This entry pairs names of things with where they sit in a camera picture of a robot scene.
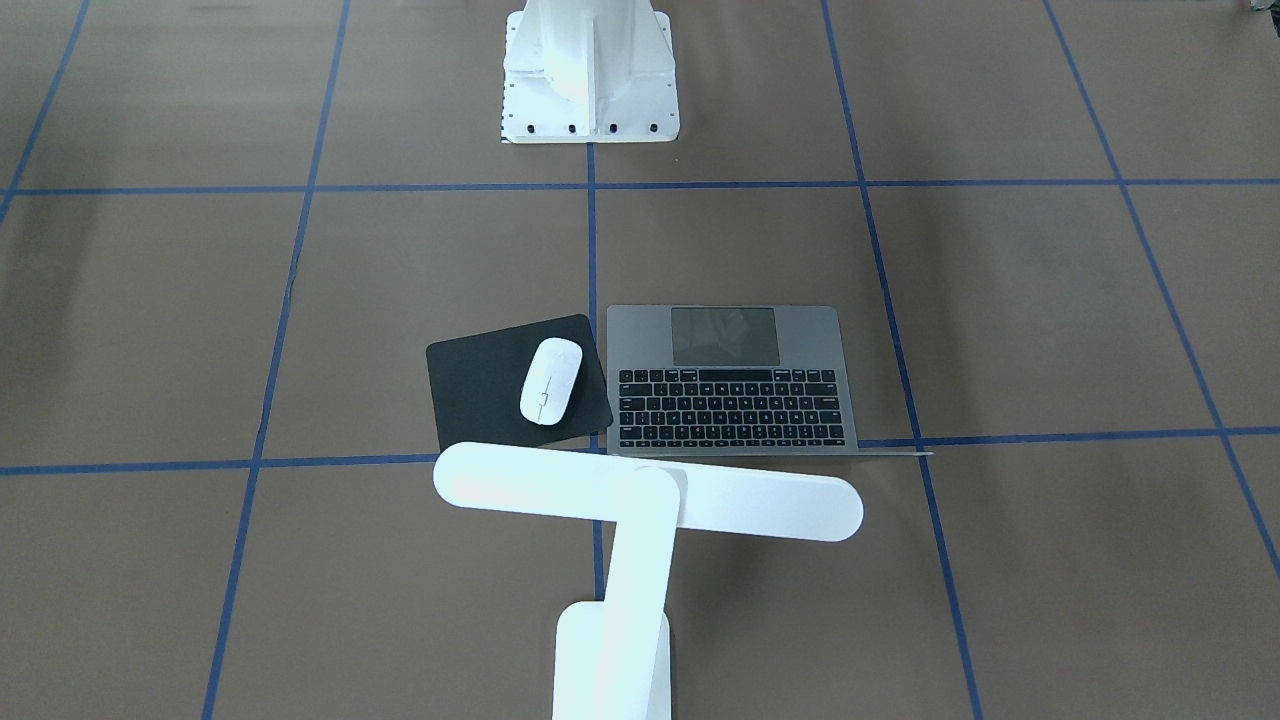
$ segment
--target black keyboard key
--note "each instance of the black keyboard key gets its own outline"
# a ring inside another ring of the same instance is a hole
[[[698,379],[707,383],[745,383],[769,379],[768,370],[748,370],[744,368],[724,368],[698,370]]]

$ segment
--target white mouse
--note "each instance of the white mouse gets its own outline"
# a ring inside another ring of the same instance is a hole
[[[520,391],[520,414],[539,425],[559,423],[581,365],[582,348],[576,342],[562,337],[544,340],[534,352]]]

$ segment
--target black mouse pad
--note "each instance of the black mouse pad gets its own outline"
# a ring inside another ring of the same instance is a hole
[[[538,425],[520,414],[520,391],[534,351],[549,337],[581,346],[582,365],[564,418],[554,425]],[[426,370],[442,451],[465,441],[536,447],[613,424],[604,372],[586,315],[434,342],[426,347]]]

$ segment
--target blue tape line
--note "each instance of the blue tape line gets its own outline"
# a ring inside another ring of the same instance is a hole
[[[1190,363],[1192,373],[1196,375],[1196,383],[1199,386],[1201,395],[1204,397],[1204,405],[1208,407],[1208,414],[1213,419],[1213,427],[1217,428],[1222,442],[1222,450],[1226,451],[1228,460],[1231,462],[1231,471],[1235,473],[1235,482],[1240,486],[1240,493],[1244,496],[1244,501],[1249,507],[1249,514],[1253,516],[1253,524],[1258,530],[1258,537],[1262,539],[1262,546],[1266,548],[1267,555],[1271,559],[1271,569],[1276,577],[1280,578],[1280,555],[1276,553],[1275,542],[1271,539],[1271,533],[1267,529],[1266,520],[1262,518],[1262,512],[1258,510],[1257,502],[1253,498],[1253,491],[1249,488],[1249,480],[1244,477],[1244,470],[1240,468],[1240,464],[1235,457],[1235,448],[1231,447],[1230,434],[1226,432],[1226,425],[1222,423],[1222,416],[1217,410],[1217,404],[1213,401],[1213,395],[1210,392],[1208,382],[1204,379],[1204,373],[1201,370],[1199,360],[1196,357],[1196,350],[1192,347],[1190,336],[1188,336],[1187,328],[1183,325],[1183,319],[1178,314],[1178,307],[1174,305],[1174,296],[1169,291],[1169,284],[1165,283],[1165,274],[1160,270],[1160,263],[1156,260],[1156,252],[1151,247],[1151,242],[1147,238],[1147,231],[1143,228],[1142,219],[1138,217],[1138,208],[1134,205],[1133,196],[1129,192],[1129,183],[1120,173],[1120,164],[1116,161],[1115,154],[1111,151],[1111,142],[1107,140],[1107,133],[1102,128],[1102,120],[1098,119],[1098,114],[1093,108],[1093,101],[1089,99],[1089,92],[1084,87],[1084,77],[1080,74],[1080,69],[1075,64],[1075,56],[1071,54],[1071,49],[1066,42],[1066,35],[1062,32],[1062,26],[1057,20],[1057,14],[1053,13],[1053,6],[1050,0],[1042,0],[1042,3],[1044,5],[1044,12],[1048,14],[1050,23],[1053,26],[1053,33],[1057,35],[1059,45],[1062,47],[1062,55],[1066,58],[1066,64],[1071,69],[1071,77],[1075,78],[1075,87],[1080,92],[1080,97],[1084,100],[1085,109],[1089,111],[1089,119],[1093,122],[1093,129],[1098,133],[1098,141],[1102,143],[1102,150],[1107,156],[1107,163],[1111,165],[1111,172],[1119,182],[1120,195],[1124,197],[1125,208],[1129,210],[1129,218],[1133,220],[1134,231],[1138,233],[1142,250],[1147,256],[1147,264],[1151,265],[1151,273],[1156,278],[1156,284],[1160,288],[1160,296],[1165,301],[1169,316],[1172,319],[1174,328],[1178,331],[1178,338],[1181,341],[1183,350],[1187,352],[1187,360]]]
[[[79,41],[81,29],[84,27],[84,17],[88,14],[90,0],[82,0],[79,12],[76,13],[76,24],[72,26],[72,33],[67,38],[67,47],[63,49],[63,58],[58,61],[58,70],[54,72],[54,79],[49,83],[49,92],[45,94],[45,101],[40,105],[40,111],[36,113],[36,123],[31,128],[31,135],[27,136],[27,145],[22,149],[22,156],[18,158],[18,167],[13,170],[13,177],[9,179],[9,187],[4,191],[4,200],[0,200],[0,223],[9,215],[9,206],[13,204],[13,197],[18,186],[22,183],[22,176],[27,172],[27,163],[31,161],[31,154],[36,150],[36,141],[40,138],[40,131],[45,127],[45,119],[49,118],[49,110],[54,106],[54,96],[58,95],[59,86],[63,85],[63,76],[67,74],[67,65],[72,61],[72,53],[76,51],[76,44]]]
[[[906,414],[911,423],[911,438],[916,450],[924,450],[920,443],[920,420],[915,411],[915,396],[911,392],[911,378],[906,368],[906,356],[902,352],[902,338],[897,327],[897,315],[893,311],[893,296],[890,292],[888,274],[884,270],[884,256],[881,251],[879,233],[876,228],[876,217],[872,210],[870,192],[867,187],[867,173],[863,168],[863,155],[858,145],[858,132],[854,128],[854,114],[849,104],[849,92],[845,86],[845,73],[840,63],[840,50],[836,45],[836,32],[831,22],[831,8],[827,0],[822,0],[822,17],[827,28],[827,44],[831,47],[831,64],[836,73],[836,85],[840,88],[840,105],[845,113],[845,129],[849,132],[849,147],[852,152],[854,169],[858,173],[858,191],[863,199],[863,211],[867,215],[867,231],[870,236],[872,252],[876,256],[876,273],[879,277],[881,293],[884,300],[884,315],[888,319],[890,336],[893,341],[893,356],[897,360],[899,378],[902,383],[902,395],[906,400]],[[951,623],[956,634],[956,648],[960,653],[960,662],[964,667],[965,685],[969,691],[969,703],[974,720],[982,720],[982,701],[978,694],[978,680],[973,671],[973,661],[969,655],[969,639],[964,628],[964,616],[960,611],[960,598],[955,587],[955,578],[951,573],[951,556],[947,551],[946,536],[942,530],[942,516],[938,512],[937,497],[933,492],[933,478],[929,473],[928,457],[919,459],[920,479],[924,484],[924,496],[929,506],[929,520],[933,524],[933,539],[937,544],[938,562],[942,568],[942,580],[946,585],[947,603],[951,606]]]
[[[230,573],[227,579],[227,594],[223,598],[223,615],[218,623],[218,641],[214,644],[214,659],[209,669],[209,684],[205,689],[202,720],[212,720],[214,703],[218,700],[218,684],[221,678],[223,657],[227,652],[227,638],[230,632],[232,611],[236,607],[236,588],[239,583],[241,564],[244,557],[244,542],[248,537],[250,518],[253,511],[253,495],[257,491],[257,478],[262,462],[262,450],[266,446],[266,428],[271,420],[271,404],[275,400],[275,382],[280,372],[280,357],[284,352],[284,336],[289,327],[289,311],[293,302],[293,283],[298,277],[298,260],[302,256],[302,243],[307,234],[307,222],[311,214],[311,200],[315,196],[316,177],[320,174],[320,156],[324,151],[325,129],[329,126],[329,110],[333,105],[334,86],[338,82],[338,65],[342,61],[342,46],[347,36],[347,18],[351,14],[351,0],[343,0],[342,14],[338,18],[338,37],[334,40],[333,56],[329,63],[329,79],[325,85],[324,102],[320,106],[320,122],[316,127],[315,145],[311,151],[311,170],[307,174],[307,190],[302,197],[302,210],[298,217],[298,231],[293,238],[293,255],[289,259],[289,275],[284,283],[284,299],[280,302],[280,319],[275,329],[275,343],[271,350],[271,365],[266,374],[266,389],[262,392],[262,418],[253,442],[253,466],[248,471],[244,486],[244,503],[241,509],[239,528],[236,533],[236,550],[232,553]]]

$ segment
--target silver laptop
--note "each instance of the silver laptop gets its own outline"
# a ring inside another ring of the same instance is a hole
[[[859,450],[835,307],[613,305],[611,455],[918,455]]]

